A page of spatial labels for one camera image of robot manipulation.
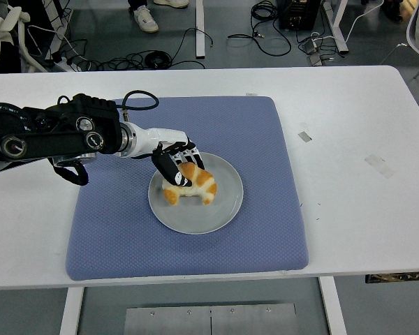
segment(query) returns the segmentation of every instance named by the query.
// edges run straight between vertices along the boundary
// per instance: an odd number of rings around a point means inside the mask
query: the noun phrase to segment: ceramic plate
[[[204,205],[202,198],[180,197],[179,204],[172,206],[163,196],[163,176],[155,172],[149,184],[149,204],[155,216],[176,232],[206,234],[222,228],[239,211],[244,197],[242,180],[235,168],[224,159],[205,152],[200,153],[205,170],[217,184],[217,193],[211,204]]]

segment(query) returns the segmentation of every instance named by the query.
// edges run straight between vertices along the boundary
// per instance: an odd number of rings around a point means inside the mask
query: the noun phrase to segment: sticker
[[[302,140],[305,142],[312,141],[312,138],[308,136],[305,131],[303,131],[302,133],[299,133],[298,136],[300,136]]]
[[[371,154],[365,158],[366,163],[370,164],[374,169],[379,171],[385,178],[390,178],[396,172],[392,170],[388,164],[380,157]]]

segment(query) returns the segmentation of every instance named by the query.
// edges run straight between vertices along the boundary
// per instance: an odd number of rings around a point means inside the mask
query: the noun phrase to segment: blue cushion
[[[130,103],[149,105],[148,99]],[[152,213],[149,158],[100,155],[86,165],[66,259],[76,281],[302,269],[309,261],[300,202],[280,120],[266,97],[161,98],[131,112],[141,128],[185,131],[200,151],[239,172],[244,200],[234,219],[209,234],[175,232]]]

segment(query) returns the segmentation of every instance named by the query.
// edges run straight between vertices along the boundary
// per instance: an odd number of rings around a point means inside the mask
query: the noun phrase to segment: croissant
[[[212,174],[206,170],[200,169],[194,163],[180,163],[178,168],[193,184],[191,187],[174,186],[164,179],[163,195],[165,196],[165,199],[171,205],[176,206],[179,203],[179,197],[181,195],[185,197],[199,195],[202,197],[203,204],[210,204],[217,192],[217,185]]]

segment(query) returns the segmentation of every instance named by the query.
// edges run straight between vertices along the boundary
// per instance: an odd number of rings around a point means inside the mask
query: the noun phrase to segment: sneaker
[[[400,23],[403,17],[400,15],[400,3],[396,1],[384,1],[381,10],[385,13],[386,17],[391,21]]]
[[[146,6],[141,6],[133,11],[133,17],[140,26],[140,29],[146,33],[156,33],[159,30],[159,26],[152,18],[150,10]]]
[[[174,8],[186,8],[189,5],[189,0],[154,0],[154,3]]]

